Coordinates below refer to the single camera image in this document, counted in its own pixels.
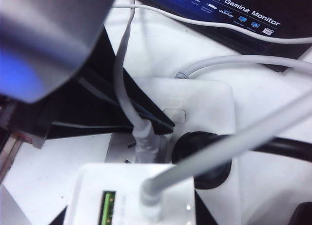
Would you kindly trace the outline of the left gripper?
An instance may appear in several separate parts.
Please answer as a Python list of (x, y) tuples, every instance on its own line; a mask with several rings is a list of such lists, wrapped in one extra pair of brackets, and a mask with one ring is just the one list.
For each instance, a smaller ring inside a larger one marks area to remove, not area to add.
[(0, 129), (4, 131), (0, 143), (0, 181), (10, 170), (22, 143), (41, 149), (47, 138), (50, 99), (35, 103), (8, 100), (0, 112)]

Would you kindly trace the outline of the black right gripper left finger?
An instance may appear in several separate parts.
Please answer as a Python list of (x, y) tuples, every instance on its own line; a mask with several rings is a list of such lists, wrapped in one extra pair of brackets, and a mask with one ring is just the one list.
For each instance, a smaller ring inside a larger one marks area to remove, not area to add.
[(49, 223), (49, 225), (63, 225), (67, 206)]

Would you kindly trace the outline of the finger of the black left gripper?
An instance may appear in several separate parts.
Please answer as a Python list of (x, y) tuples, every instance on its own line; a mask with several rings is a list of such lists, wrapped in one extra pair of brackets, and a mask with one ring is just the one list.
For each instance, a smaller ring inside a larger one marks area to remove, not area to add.
[[(88, 75), (79, 81), (70, 81), (57, 91), (60, 110), (52, 121), (48, 139), (95, 134), (131, 133), (133, 125), (126, 118), (115, 96), (111, 82), (98, 75)], [(174, 123), (147, 96), (129, 76), (124, 75), (126, 91), (131, 102), (144, 120), (150, 120), (154, 132), (171, 134)]]
[[(103, 30), (90, 58), (84, 65), (79, 84), (84, 91), (84, 112), (95, 126), (131, 127), (132, 124), (122, 111), (114, 90), (113, 66), (116, 55), (106, 30)], [(144, 120), (154, 127), (173, 127), (174, 123), (147, 96), (124, 70), (123, 78), (127, 95), (132, 105)]]

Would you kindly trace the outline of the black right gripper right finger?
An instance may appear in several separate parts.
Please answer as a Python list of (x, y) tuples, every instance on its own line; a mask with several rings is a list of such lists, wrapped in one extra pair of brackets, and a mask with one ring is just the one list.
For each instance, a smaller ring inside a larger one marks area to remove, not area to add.
[(195, 215), (197, 225), (217, 225), (216, 220), (195, 191)]

